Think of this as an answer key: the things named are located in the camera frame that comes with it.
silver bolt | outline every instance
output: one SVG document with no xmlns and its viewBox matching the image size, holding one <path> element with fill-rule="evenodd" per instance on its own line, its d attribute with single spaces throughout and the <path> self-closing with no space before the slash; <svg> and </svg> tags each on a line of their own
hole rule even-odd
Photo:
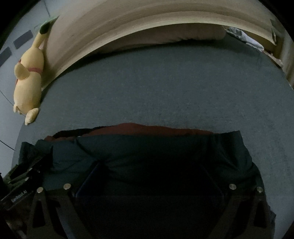
<svg viewBox="0 0 294 239">
<path fill-rule="evenodd" d="M 256 188 L 258 192 L 263 192 L 263 188 L 262 187 L 257 187 Z"/>
<path fill-rule="evenodd" d="M 41 192 L 43 192 L 43 188 L 42 187 L 37 188 L 37 193 L 41 193 Z"/>
<path fill-rule="evenodd" d="M 235 190 L 237 187 L 236 187 L 235 184 L 232 184 L 232 183 L 231 183 L 231 184 L 229 185 L 229 188 L 232 189 L 232 190 Z"/>
<path fill-rule="evenodd" d="M 70 183 L 66 183 L 66 184 L 63 185 L 63 188 L 65 190 L 70 189 L 71 188 L 71 184 Z"/>
</svg>

beige pillow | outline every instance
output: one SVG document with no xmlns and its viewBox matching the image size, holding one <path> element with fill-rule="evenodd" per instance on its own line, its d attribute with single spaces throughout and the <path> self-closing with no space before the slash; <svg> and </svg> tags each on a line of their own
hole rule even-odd
<svg viewBox="0 0 294 239">
<path fill-rule="evenodd" d="M 131 48 L 179 42 L 182 40 L 221 40 L 226 31 L 222 25 L 206 23 L 184 23 L 159 26 L 138 31 L 112 41 L 98 49 L 95 53 L 109 53 Z"/>
</svg>

dark green fabric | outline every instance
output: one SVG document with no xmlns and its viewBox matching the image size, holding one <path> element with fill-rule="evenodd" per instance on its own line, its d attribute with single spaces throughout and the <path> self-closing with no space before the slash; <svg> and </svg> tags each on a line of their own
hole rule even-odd
<svg viewBox="0 0 294 239">
<path fill-rule="evenodd" d="M 74 183 L 96 161 L 108 169 L 105 195 L 192 193 L 192 165 L 197 164 L 224 190 L 230 183 L 263 187 L 239 131 L 177 137 L 98 135 L 73 142 L 39 140 L 36 147 L 53 149 L 53 167 L 44 174 L 47 190 Z"/>
</svg>

gray blanket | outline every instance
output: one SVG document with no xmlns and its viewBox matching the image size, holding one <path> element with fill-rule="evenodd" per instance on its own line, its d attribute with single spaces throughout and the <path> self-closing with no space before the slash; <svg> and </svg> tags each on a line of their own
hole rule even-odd
<svg viewBox="0 0 294 239">
<path fill-rule="evenodd" d="M 55 80 L 22 141 L 60 130 L 134 122 L 213 132 L 240 130 L 277 214 L 275 238 L 294 220 L 294 92 L 258 50 L 227 35 L 94 56 Z"/>
</svg>

stuffed animal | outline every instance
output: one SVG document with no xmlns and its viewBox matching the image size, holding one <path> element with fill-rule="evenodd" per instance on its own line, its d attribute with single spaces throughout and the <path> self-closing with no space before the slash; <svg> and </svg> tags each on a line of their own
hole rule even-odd
<svg viewBox="0 0 294 239">
<path fill-rule="evenodd" d="M 32 123 L 39 113 L 41 74 L 44 67 L 44 55 L 39 47 L 47 37 L 49 27 L 49 22 L 41 26 L 31 48 L 22 55 L 14 67 L 17 80 L 13 111 L 26 115 L 25 125 Z"/>
</svg>

